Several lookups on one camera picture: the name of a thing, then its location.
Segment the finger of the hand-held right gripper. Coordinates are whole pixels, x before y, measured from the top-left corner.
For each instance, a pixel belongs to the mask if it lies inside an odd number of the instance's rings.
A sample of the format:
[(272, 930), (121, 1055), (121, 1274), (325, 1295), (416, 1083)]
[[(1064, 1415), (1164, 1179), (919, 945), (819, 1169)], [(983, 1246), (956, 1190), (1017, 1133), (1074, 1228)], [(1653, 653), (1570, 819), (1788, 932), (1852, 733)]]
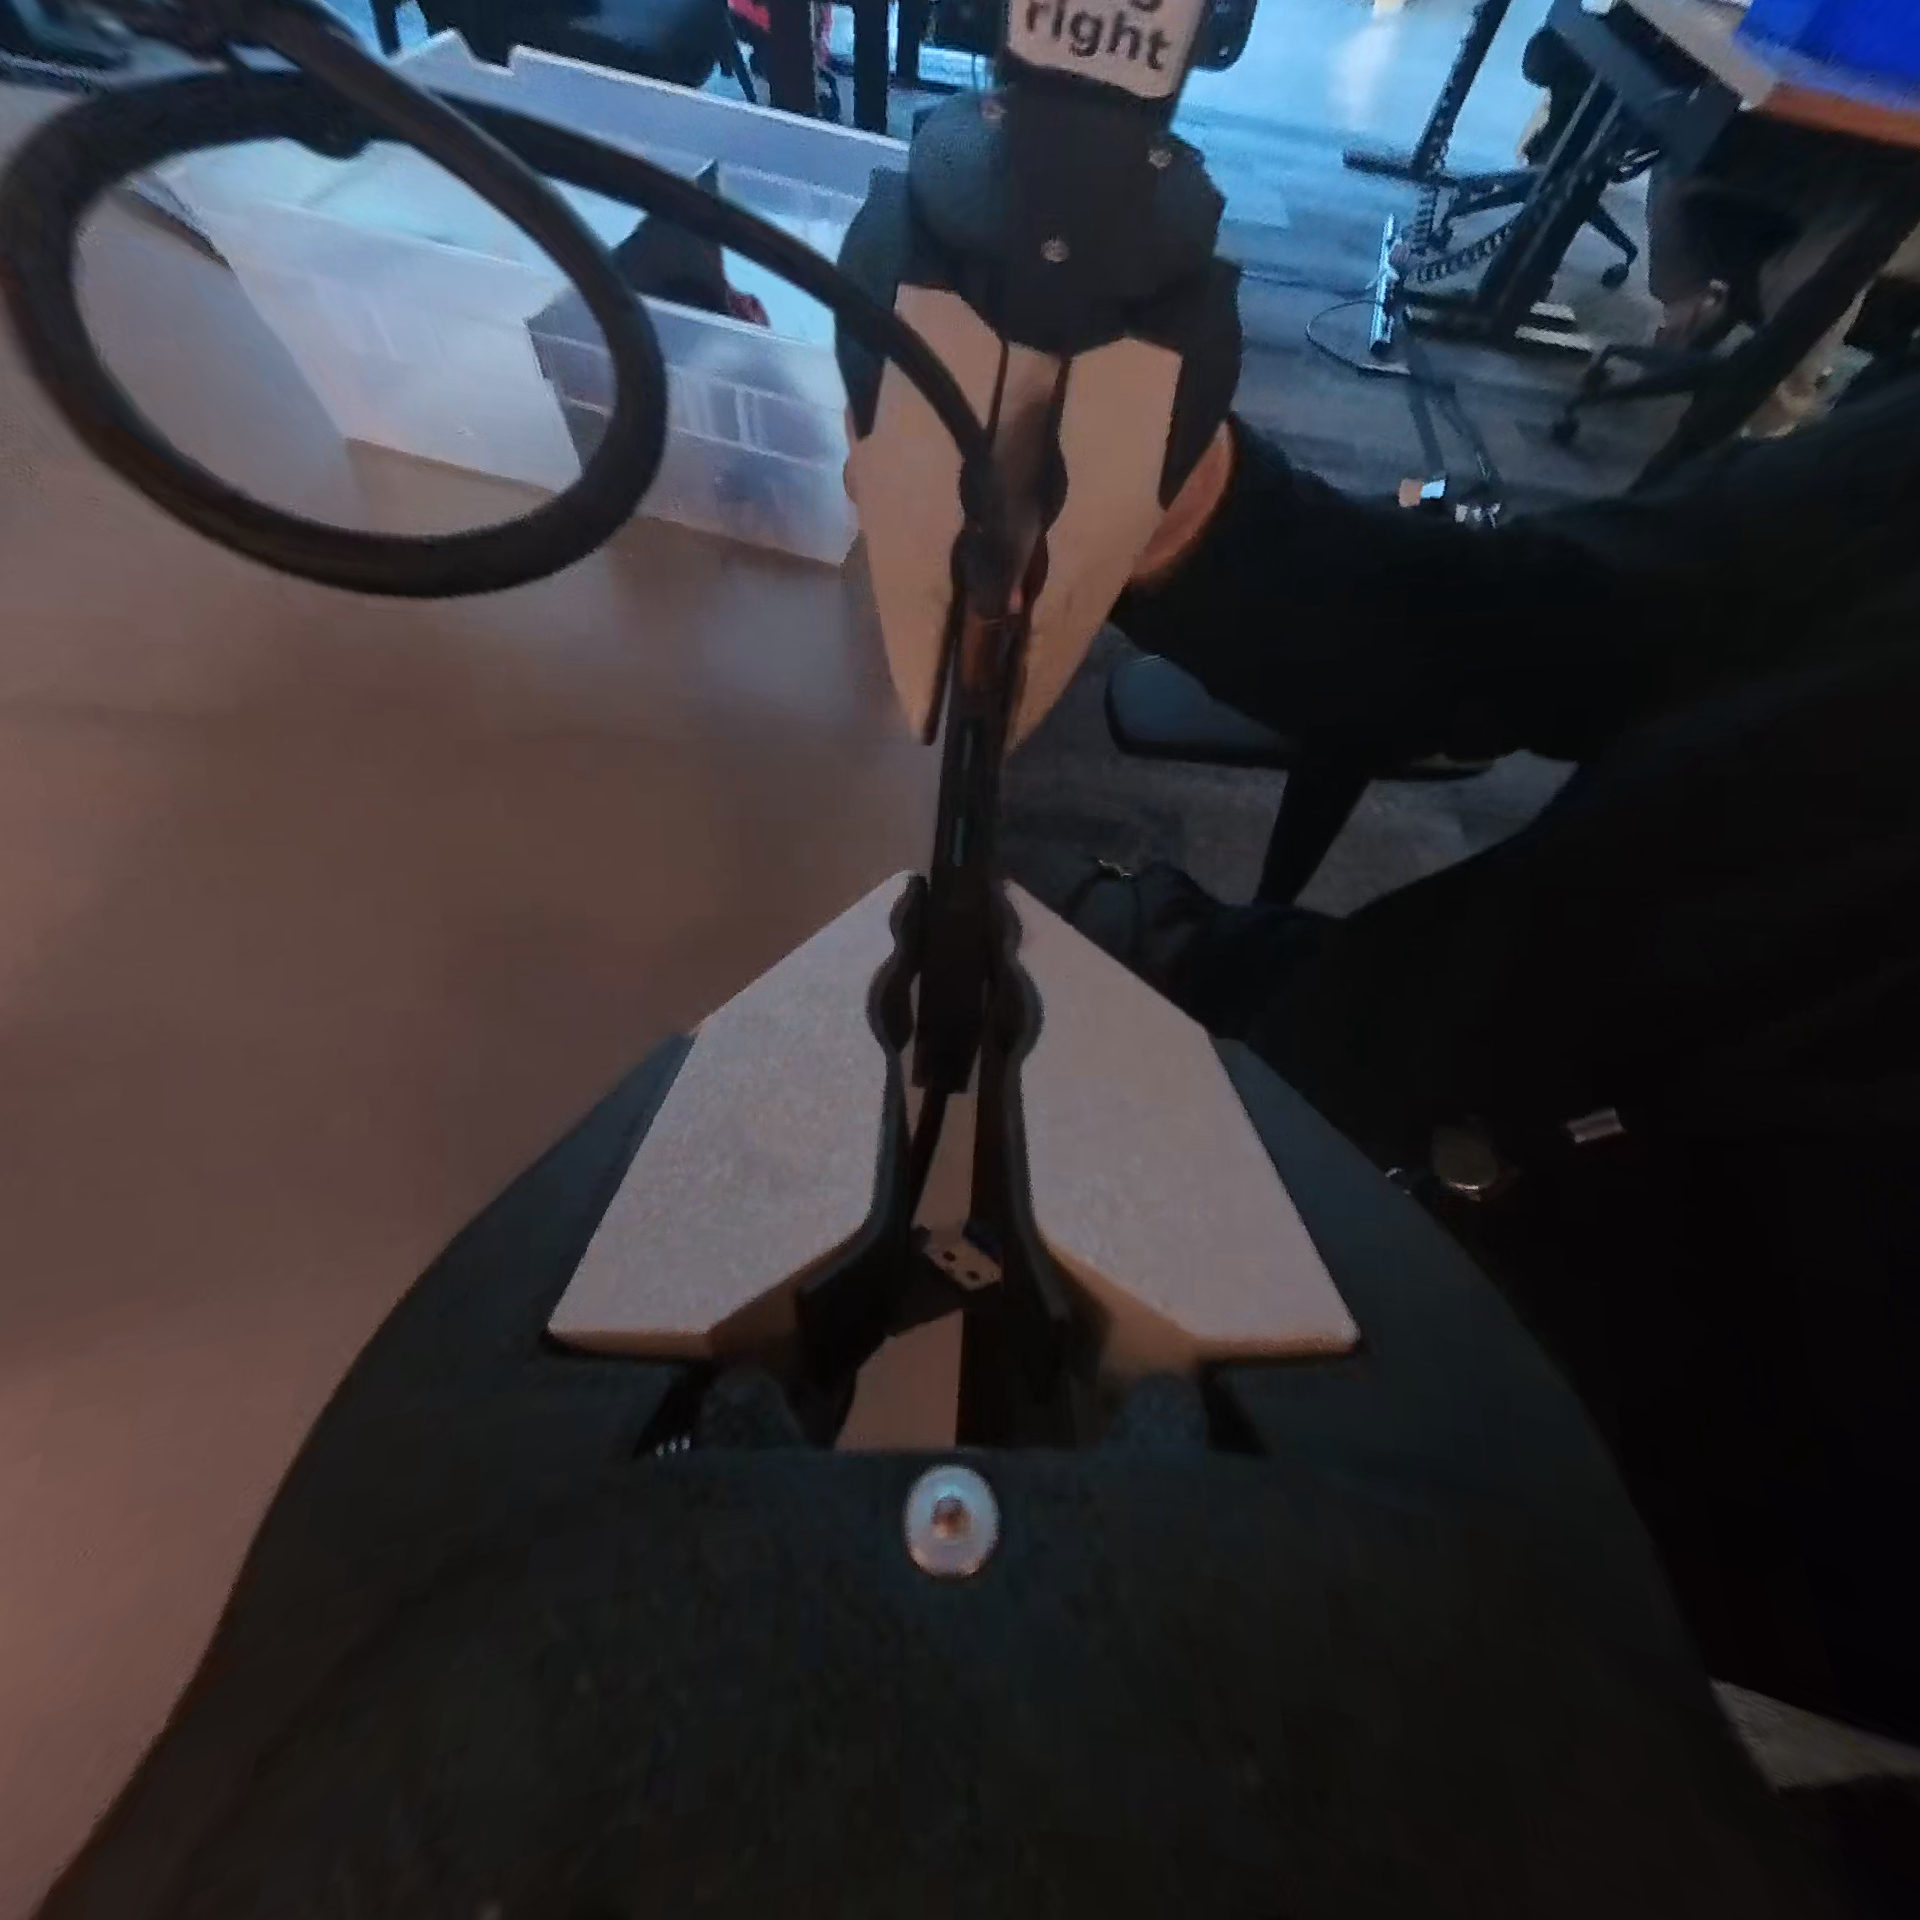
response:
[(1164, 518), (1182, 366), (1177, 350), (1150, 342), (1108, 344), (1068, 363), (1059, 433), (1066, 491), (1045, 533), (1047, 574), (1028, 613), (1010, 749), (1068, 691)]
[[(895, 311), (996, 429), (1006, 342), (956, 292), (904, 284)], [(848, 487), (867, 553), (886, 671), (911, 730), (938, 727), (955, 549), (965, 530), (965, 456), (933, 403), (891, 363), (873, 427), (848, 447)]]

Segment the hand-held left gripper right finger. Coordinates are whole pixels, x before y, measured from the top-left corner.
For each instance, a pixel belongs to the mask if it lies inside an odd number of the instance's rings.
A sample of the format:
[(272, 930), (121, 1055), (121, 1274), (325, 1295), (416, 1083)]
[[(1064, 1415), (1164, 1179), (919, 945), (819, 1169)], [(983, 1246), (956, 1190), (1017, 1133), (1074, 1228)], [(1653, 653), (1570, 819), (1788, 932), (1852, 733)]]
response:
[(1017, 1107), (1041, 1249), (1098, 1360), (1320, 1360), (1359, 1325), (1212, 1036), (1008, 888), (1036, 1028)]

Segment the person's right forearm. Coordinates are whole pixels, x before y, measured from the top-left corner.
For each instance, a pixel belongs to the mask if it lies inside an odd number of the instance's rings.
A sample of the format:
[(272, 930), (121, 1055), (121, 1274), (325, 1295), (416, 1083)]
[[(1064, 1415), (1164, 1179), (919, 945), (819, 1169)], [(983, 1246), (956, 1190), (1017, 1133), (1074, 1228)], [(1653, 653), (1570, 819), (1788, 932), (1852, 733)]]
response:
[(1115, 623), (1275, 732), (1582, 758), (1708, 709), (1814, 753), (1916, 724), (1916, 380), (1495, 530), (1230, 427), (1218, 500)]

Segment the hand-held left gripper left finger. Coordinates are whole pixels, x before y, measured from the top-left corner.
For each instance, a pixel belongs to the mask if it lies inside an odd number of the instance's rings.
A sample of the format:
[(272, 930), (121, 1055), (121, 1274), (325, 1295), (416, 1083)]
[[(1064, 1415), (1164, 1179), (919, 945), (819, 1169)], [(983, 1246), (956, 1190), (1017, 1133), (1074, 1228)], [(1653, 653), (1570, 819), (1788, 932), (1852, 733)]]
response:
[(746, 1360), (798, 1331), (803, 1282), (871, 1222), (893, 1049), (873, 993), (895, 874), (714, 1008), (547, 1321), (577, 1352)]

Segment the wooden edge desk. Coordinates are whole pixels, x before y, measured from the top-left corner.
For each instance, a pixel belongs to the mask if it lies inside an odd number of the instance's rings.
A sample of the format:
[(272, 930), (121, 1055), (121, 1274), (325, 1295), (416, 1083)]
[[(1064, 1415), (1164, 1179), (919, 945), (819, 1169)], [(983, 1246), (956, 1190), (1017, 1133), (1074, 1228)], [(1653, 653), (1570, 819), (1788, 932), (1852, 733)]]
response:
[(1824, 411), (1861, 357), (1916, 337), (1916, 75), (1876, 75), (1769, 40), (1746, 4), (1602, 4), (1689, 102), (1634, 107), (1658, 146), (1642, 373), (1607, 347), (1582, 403), (1686, 397), (1634, 487), (1734, 440)]

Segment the person's black clothing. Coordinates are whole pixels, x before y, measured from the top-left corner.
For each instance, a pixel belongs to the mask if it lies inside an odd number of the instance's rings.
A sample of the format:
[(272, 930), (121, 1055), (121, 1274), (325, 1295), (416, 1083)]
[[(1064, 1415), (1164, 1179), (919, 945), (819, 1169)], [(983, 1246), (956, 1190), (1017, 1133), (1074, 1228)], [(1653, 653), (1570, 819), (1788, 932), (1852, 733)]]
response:
[(1712, 1666), (1916, 1738), (1916, 724), (1822, 747), (1516, 749), (1572, 763), (1527, 828), (1226, 907), (1177, 992), (1379, 1161), (1483, 1130)]

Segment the person's right hand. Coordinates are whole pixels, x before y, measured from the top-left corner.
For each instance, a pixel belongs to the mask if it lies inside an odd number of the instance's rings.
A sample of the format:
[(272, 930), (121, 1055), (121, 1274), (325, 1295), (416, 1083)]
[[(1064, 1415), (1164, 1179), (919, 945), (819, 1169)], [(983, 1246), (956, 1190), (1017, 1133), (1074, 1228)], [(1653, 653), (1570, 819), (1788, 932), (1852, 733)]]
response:
[(1142, 547), (1123, 587), (1125, 598), (1155, 596), (1181, 576), (1222, 516), (1237, 485), (1237, 467), (1239, 418), (1230, 411)]

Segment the black stand frame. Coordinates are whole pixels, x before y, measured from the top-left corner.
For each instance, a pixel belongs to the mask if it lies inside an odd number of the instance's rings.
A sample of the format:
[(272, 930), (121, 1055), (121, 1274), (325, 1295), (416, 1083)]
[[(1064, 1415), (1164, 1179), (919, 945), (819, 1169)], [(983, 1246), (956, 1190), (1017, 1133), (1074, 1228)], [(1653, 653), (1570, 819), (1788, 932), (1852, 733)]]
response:
[(1550, 4), (1523, 53), (1523, 75), (1541, 93), (1519, 159), (1463, 169), (1453, 142), (1508, 2), (1474, 4), (1428, 120), (1410, 149), (1350, 148), (1344, 167), (1414, 192), (1405, 217), (1388, 217), (1364, 295), (1366, 373), (1406, 373), (1417, 331), (1516, 351), (1589, 357), (1601, 347), (1574, 308), (1553, 297), (1572, 240), (1593, 230), (1614, 256), (1601, 274), (1624, 288), (1642, 248), (1617, 220), (1611, 196), (1642, 179), (1654, 146), (1608, 73), (1639, 53), (1614, 4)]

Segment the clear plastic organizer box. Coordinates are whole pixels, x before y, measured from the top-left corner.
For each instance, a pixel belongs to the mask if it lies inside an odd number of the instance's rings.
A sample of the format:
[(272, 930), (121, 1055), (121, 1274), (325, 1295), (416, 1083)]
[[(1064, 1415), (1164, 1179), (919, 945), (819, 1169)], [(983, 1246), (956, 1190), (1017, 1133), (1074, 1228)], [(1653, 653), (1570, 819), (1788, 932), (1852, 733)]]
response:
[[(903, 142), (541, 51), (506, 66), (441, 33), (396, 69), (463, 105), (503, 105), (658, 163), (834, 259)], [(521, 230), (401, 146), (330, 159), (281, 139), (165, 159), (142, 197), (239, 277), (342, 437), (547, 491), (568, 487), (613, 414), (599, 324)], [(559, 193), (617, 256), (669, 372), (669, 436), (642, 514), (840, 568), (847, 387), (829, 310), (737, 251), (658, 233), (575, 185)]]

